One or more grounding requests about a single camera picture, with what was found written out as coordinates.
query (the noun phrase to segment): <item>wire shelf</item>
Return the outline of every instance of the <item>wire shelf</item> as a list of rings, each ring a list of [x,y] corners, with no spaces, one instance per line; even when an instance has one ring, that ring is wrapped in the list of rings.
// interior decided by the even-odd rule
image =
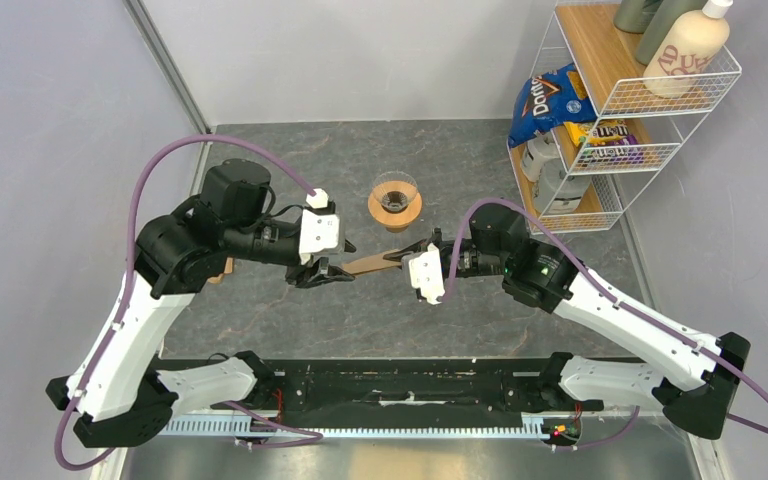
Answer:
[[[617,189],[608,175],[596,175],[590,187],[596,193],[602,211],[581,212],[567,215],[542,215],[539,220],[552,233],[594,232],[608,230],[614,226],[623,214],[623,206]],[[531,225],[532,233],[539,233]]]
[[[536,211],[532,196],[535,185],[525,177],[520,164],[526,147],[508,149],[526,210],[555,233],[613,227],[742,74],[740,64],[723,47],[705,65],[703,73],[643,78],[645,67],[634,59],[642,35],[622,32],[612,22],[619,3],[620,0],[557,0],[531,76],[575,63],[596,110],[596,126],[607,119],[622,118],[637,145],[594,145],[593,137],[588,135],[577,146],[578,139],[573,142],[563,126],[553,129],[567,176],[591,176],[591,187],[579,207],[563,215]],[[701,115],[683,117],[683,133],[676,125],[676,116],[691,114]],[[646,125],[644,118],[649,118]],[[663,127],[664,121],[670,125],[658,128],[659,123]],[[653,128],[656,138],[650,136],[649,128]],[[621,201],[614,181],[625,177],[614,175],[637,172],[654,173],[631,200]],[[539,233],[533,224],[531,230]]]
[[[646,117],[709,112],[731,90],[740,75],[737,60],[728,48],[723,47],[705,73],[618,81],[601,116]],[[661,96],[654,95],[650,89]]]
[[[581,200],[575,212],[564,215],[543,215],[534,207],[534,184],[529,182],[522,171],[522,157],[525,147],[509,148],[514,176],[517,180],[520,196],[525,209],[538,218],[554,233],[586,232],[608,230],[614,226],[623,214],[623,203],[610,175],[594,175],[591,186]],[[532,233],[539,233],[534,224],[530,224]]]
[[[660,170],[680,143],[583,148],[570,173],[630,173]]]
[[[544,72],[559,70],[572,63],[572,55],[566,46],[542,48],[537,54],[537,61],[532,70],[532,76]]]

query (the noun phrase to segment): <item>blue chip bag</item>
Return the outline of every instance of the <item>blue chip bag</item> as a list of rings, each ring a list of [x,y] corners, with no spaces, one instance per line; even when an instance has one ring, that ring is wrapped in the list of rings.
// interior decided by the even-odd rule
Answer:
[[[548,133],[564,122],[596,120],[596,111],[581,76],[571,63],[566,67],[532,78],[519,92],[508,146],[513,148]]]

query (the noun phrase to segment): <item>bottle cap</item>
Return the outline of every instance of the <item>bottle cap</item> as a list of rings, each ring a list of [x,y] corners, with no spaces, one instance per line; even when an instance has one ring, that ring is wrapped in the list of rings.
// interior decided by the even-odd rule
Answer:
[[[733,4],[734,0],[708,0],[702,8],[702,13],[711,18],[723,18]]]

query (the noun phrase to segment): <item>bottle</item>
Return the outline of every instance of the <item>bottle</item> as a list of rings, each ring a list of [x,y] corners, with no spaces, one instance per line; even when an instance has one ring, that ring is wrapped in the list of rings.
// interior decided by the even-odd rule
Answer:
[[[581,199],[590,188],[590,175],[577,177],[570,175],[564,182],[566,177],[563,160],[560,158],[543,166],[540,182],[534,192],[535,210],[545,212],[545,215],[565,215],[573,213],[578,208]]]
[[[540,135],[528,141],[528,148],[522,156],[522,173],[531,183],[537,183],[543,165],[555,159],[561,158],[555,138],[552,134]]]
[[[614,15],[614,26],[629,33],[645,32],[662,1],[623,0],[617,14]]]
[[[634,58],[643,65],[649,65],[661,42],[664,41],[678,17],[691,10],[699,10],[705,6],[706,0],[664,0],[652,22],[643,34],[640,45],[634,53]]]
[[[643,73],[643,84],[659,97],[678,98],[696,78],[652,78],[693,75],[705,71],[728,40],[730,27],[725,15],[733,0],[708,0],[702,10],[687,12],[676,20],[661,43],[655,58]]]

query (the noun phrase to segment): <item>dark green bottle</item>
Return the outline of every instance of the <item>dark green bottle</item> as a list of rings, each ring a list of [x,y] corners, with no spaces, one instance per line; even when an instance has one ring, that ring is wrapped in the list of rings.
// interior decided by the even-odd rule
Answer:
[[[649,65],[678,17],[693,10],[702,10],[707,2],[708,0],[664,0],[643,34],[634,58],[643,65]]]
[[[614,15],[614,26],[624,32],[643,33],[655,17],[655,12],[663,0],[623,0],[617,14]]]

